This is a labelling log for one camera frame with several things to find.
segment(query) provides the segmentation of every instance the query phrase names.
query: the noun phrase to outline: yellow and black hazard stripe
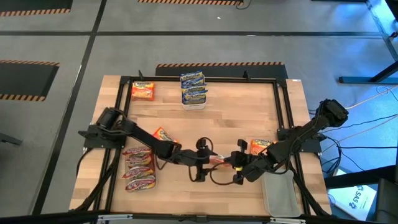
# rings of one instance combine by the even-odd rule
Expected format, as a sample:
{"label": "yellow and black hazard stripe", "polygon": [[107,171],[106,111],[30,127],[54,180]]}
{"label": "yellow and black hazard stripe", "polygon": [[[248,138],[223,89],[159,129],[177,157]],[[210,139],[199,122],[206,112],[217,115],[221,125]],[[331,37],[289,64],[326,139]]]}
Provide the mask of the yellow and black hazard stripe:
{"label": "yellow and black hazard stripe", "polygon": [[3,11],[0,12],[2,16],[33,16],[33,15],[46,15],[46,14],[61,14],[69,13],[70,9],[38,9],[38,10],[26,10],[26,11]]}
{"label": "yellow and black hazard stripe", "polygon": [[250,65],[284,65],[283,62],[219,62],[219,63],[162,63],[160,67],[207,67],[207,66],[250,66]]}
{"label": "yellow and black hazard stripe", "polygon": [[0,60],[0,63],[17,63],[17,64],[28,64],[28,65],[54,65],[60,66],[58,62],[36,62],[36,61],[24,61],[24,60]]}
{"label": "yellow and black hazard stripe", "polygon": [[0,100],[44,101],[45,96],[0,94]]}
{"label": "yellow and black hazard stripe", "polygon": [[213,0],[138,0],[141,3],[166,3],[166,4],[207,4],[207,5],[222,5],[235,6],[243,5],[243,1],[213,1]]}

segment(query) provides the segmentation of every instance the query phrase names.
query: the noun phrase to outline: wooden tabletop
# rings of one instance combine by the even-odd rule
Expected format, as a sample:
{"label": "wooden tabletop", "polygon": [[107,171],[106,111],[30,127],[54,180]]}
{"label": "wooden tabletop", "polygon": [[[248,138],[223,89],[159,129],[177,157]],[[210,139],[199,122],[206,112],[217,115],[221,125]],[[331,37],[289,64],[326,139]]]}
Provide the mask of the wooden tabletop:
{"label": "wooden tabletop", "polygon": [[[104,76],[93,121],[98,119],[105,107],[114,106],[119,79],[120,76],[116,75]],[[303,125],[309,121],[309,116],[301,81],[287,80],[287,86],[294,123]],[[181,105],[179,82],[155,82],[155,100],[132,101],[129,118],[149,133],[153,133],[159,126],[163,127],[182,144],[183,149],[195,150],[195,143],[200,137],[209,137],[214,143],[215,152],[225,156],[229,156],[231,151],[239,150],[236,145],[238,139],[245,139],[247,142],[254,138],[277,140],[278,121],[271,84],[208,83],[207,89],[205,109],[185,111]],[[282,90],[279,91],[284,105]],[[128,138],[126,149],[140,145],[136,140]],[[104,149],[95,149],[82,161],[70,202],[71,209],[79,206],[97,184],[103,155]],[[312,153],[300,155],[309,191],[322,208],[330,212],[319,159]],[[126,181],[121,178],[125,171],[122,157],[112,212],[269,215],[264,206],[260,181],[250,183],[245,180],[243,185],[220,186],[206,177],[205,182],[191,182],[186,166],[167,164],[162,171],[157,170],[157,183],[153,189],[128,193],[124,189]],[[213,177],[218,182],[229,182],[233,174],[234,170],[221,168],[213,173]],[[302,209],[297,186],[295,191]],[[106,192],[107,190],[103,193],[100,208],[104,208]]]}

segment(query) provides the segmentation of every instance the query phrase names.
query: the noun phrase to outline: desk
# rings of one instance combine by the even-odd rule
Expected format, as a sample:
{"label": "desk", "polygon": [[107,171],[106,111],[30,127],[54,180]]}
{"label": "desk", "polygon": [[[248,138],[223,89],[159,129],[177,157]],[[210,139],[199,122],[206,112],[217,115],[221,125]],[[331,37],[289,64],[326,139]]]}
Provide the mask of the desk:
{"label": "desk", "polygon": [[[93,122],[104,108],[114,105],[119,80],[120,76],[104,76]],[[309,121],[309,116],[301,81],[287,80],[287,87],[294,123],[303,125]],[[247,142],[253,138],[277,140],[275,131],[278,120],[272,85],[208,83],[208,89],[208,102],[203,111],[185,111],[180,104],[178,82],[155,82],[155,100],[132,101],[129,118],[150,133],[162,126],[180,141],[184,149],[194,149],[198,138],[209,137],[215,144],[215,152],[223,155],[239,150],[236,145],[239,138]],[[127,139],[126,148],[139,145],[136,140]],[[97,184],[103,155],[104,149],[94,149],[82,161],[70,202],[71,209],[79,206]],[[306,153],[301,153],[301,158],[309,191],[322,208],[330,213],[319,159],[314,154]],[[124,190],[125,180],[121,178],[125,173],[123,160],[122,157],[118,167],[111,212],[269,215],[267,208],[264,208],[259,181],[250,183],[245,180],[243,185],[219,186],[206,177],[206,182],[193,183],[188,178],[187,167],[174,164],[167,164],[164,170],[157,171],[157,185],[153,189],[127,193]],[[232,169],[220,169],[214,172],[214,178],[218,182],[229,182],[233,174]],[[302,209],[300,191],[297,187],[295,190]],[[100,208],[104,208],[106,193],[107,190],[104,190]]]}

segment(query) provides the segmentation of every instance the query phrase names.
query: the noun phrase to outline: white container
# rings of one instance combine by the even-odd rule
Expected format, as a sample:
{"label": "white container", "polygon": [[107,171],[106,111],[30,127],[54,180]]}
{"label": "white container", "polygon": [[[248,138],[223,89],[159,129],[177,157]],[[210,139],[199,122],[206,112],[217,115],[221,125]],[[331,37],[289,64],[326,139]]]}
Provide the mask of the white container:
{"label": "white container", "polygon": [[206,102],[200,103],[197,105],[185,105],[182,104],[182,107],[184,107],[185,110],[202,110],[206,106]]}

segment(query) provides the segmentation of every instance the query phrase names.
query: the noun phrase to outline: concrete floor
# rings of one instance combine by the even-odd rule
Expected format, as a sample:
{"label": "concrete floor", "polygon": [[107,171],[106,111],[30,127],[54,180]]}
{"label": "concrete floor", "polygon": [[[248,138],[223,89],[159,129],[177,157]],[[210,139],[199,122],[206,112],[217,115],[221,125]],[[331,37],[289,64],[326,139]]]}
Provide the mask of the concrete floor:
{"label": "concrete floor", "polygon": [[[74,1],[71,13],[63,15],[0,18],[0,30],[91,31],[100,2]],[[385,15],[382,13],[385,11],[384,2],[372,4],[378,15]],[[385,22],[390,19],[382,20],[384,27],[390,26]],[[193,30],[378,32],[363,3],[309,0],[252,0],[251,6],[243,11],[233,6],[113,0],[108,1],[99,27],[99,31]],[[0,217],[26,215],[32,208],[87,42],[86,36],[0,36],[0,59],[61,63],[49,96],[43,103],[0,101],[0,131],[24,140],[20,147],[0,144],[0,198],[3,202]],[[373,76],[394,60],[381,37],[97,37],[43,212],[68,210],[75,183],[75,167],[83,145],[83,138],[77,131],[86,129],[91,121],[103,75],[137,75],[138,69],[144,75],[154,75],[157,63],[229,61],[285,62],[289,78],[302,79],[308,107],[315,109],[325,98],[334,98],[345,106],[351,106],[375,95],[377,86],[341,85],[336,79],[342,75]],[[389,116],[397,111],[398,102],[391,94],[380,96],[350,110],[346,125]],[[341,139],[372,125],[329,134]],[[398,119],[343,141],[341,145],[396,146],[396,133]],[[322,146],[326,148],[329,144],[325,141]],[[396,150],[347,149],[346,154],[363,169],[372,169],[393,164]],[[336,149],[331,149],[324,153],[322,159],[336,155]],[[346,158],[343,158],[341,167],[359,171]]]}

